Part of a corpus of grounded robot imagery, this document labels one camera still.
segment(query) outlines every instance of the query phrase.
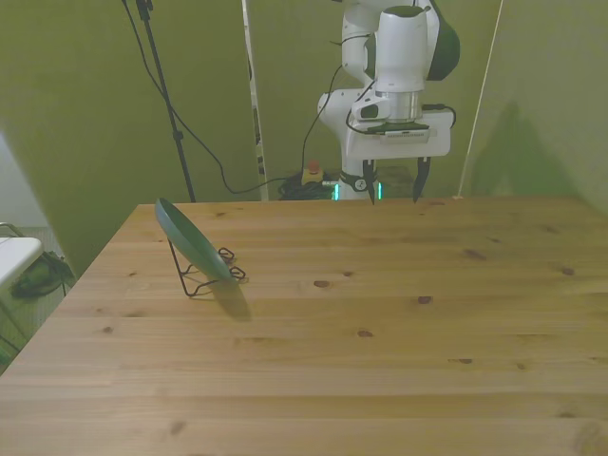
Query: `white chair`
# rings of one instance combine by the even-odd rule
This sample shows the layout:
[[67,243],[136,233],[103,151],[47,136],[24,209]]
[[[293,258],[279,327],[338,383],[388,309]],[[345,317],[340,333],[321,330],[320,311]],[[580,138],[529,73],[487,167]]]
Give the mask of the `white chair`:
[[[14,236],[2,237],[0,235],[0,292],[6,290],[43,253],[42,242],[39,239],[24,237],[17,228],[9,223],[0,222],[1,227],[10,229]],[[26,332],[2,299],[0,299],[0,311],[7,316],[12,326],[27,341]]]

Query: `pole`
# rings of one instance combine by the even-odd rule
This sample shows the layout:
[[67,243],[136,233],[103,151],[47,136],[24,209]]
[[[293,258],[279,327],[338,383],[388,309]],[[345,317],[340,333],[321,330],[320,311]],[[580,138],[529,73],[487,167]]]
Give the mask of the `pole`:
[[175,146],[178,148],[178,155],[180,156],[181,171],[186,181],[186,187],[188,187],[188,196],[190,202],[197,202],[197,198],[194,194],[194,188],[192,187],[192,181],[190,180],[190,171],[188,171],[188,164],[186,157],[183,152],[183,133],[178,130],[178,125],[175,120],[175,114],[173,112],[173,106],[171,105],[171,99],[169,98],[169,90],[167,84],[164,81],[164,75],[162,74],[161,58],[156,49],[156,43],[154,42],[154,35],[152,34],[152,28],[150,27],[150,11],[152,10],[151,0],[136,0],[137,8],[140,12],[143,25],[145,26],[145,32],[148,35],[148,42],[150,49],[152,50],[152,56],[154,57],[154,63],[156,64],[156,70],[159,73],[159,82],[161,83],[162,97],[167,106],[167,112],[169,113],[169,121],[171,122],[171,128],[173,129],[173,139],[175,140]]

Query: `wooden table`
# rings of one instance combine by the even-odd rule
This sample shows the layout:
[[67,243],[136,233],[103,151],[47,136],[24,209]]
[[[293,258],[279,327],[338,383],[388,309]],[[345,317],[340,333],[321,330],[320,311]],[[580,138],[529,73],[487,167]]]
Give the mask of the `wooden table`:
[[237,253],[249,320],[183,295],[139,207],[0,378],[0,454],[608,451],[608,219],[583,203],[183,210]]

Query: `wall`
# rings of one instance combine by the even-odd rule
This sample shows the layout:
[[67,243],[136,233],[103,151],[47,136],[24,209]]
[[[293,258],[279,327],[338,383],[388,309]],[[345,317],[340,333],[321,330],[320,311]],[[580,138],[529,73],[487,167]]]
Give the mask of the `wall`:
[[608,212],[608,4],[504,0],[465,195],[580,195]]
[[[428,83],[425,103],[446,103],[458,111],[449,156],[433,162],[427,196],[458,190],[479,101],[500,0],[438,0],[462,42],[461,63],[441,83]],[[256,67],[264,158],[269,178],[299,170],[302,142],[341,62],[344,6],[329,0],[250,0],[249,13]],[[346,79],[340,87],[360,83]],[[309,139],[308,158],[327,168],[340,167],[339,143],[322,124]],[[415,161],[400,161],[411,167]]]
[[[255,185],[240,1],[154,6],[176,109],[218,151],[234,187]],[[4,0],[0,43],[0,131],[77,273],[136,204],[187,200],[162,98],[120,0]],[[237,198],[222,188],[203,149],[190,138],[185,148],[200,201]]]
[[0,221],[15,226],[48,226],[21,168],[0,134]]

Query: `white cord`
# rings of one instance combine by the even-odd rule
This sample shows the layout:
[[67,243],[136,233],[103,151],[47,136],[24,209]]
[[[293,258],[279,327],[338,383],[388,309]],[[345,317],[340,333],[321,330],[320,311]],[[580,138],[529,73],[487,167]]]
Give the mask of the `white cord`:
[[465,165],[463,167],[463,175],[460,178],[460,187],[458,188],[458,196],[461,197],[463,195],[463,187],[465,186],[465,177],[466,177],[466,168],[468,167],[468,159],[471,154],[471,150],[473,148],[473,141],[475,141],[475,132],[477,131],[477,121],[479,120],[479,113],[482,109],[482,100],[484,99],[485,92],[485,83],[487,82],[487,73],[490,70],[490,62],[492,60],[492,54],[494,52],[494,44],[496,43],[496,35],[498,34],[498,26],[501,22],[501,14],[503,13],[503,3],[504,0],[501,0],[501,5],[498,9],[498,16],[496,17],[496,27],[494,28],[494,36],[492,37],[492,45],[490,46],[490,53],[487,57],[487,66],[485,67],[485,75],[484,75],[484,83],[482,84],[482,91],[479,94],[479,102],[477,103],[477,112],[475,113],[475,122],[473,122],[473,131],[471,131],[471,138],[468,142],[468,149],[466,151],[465,157]]

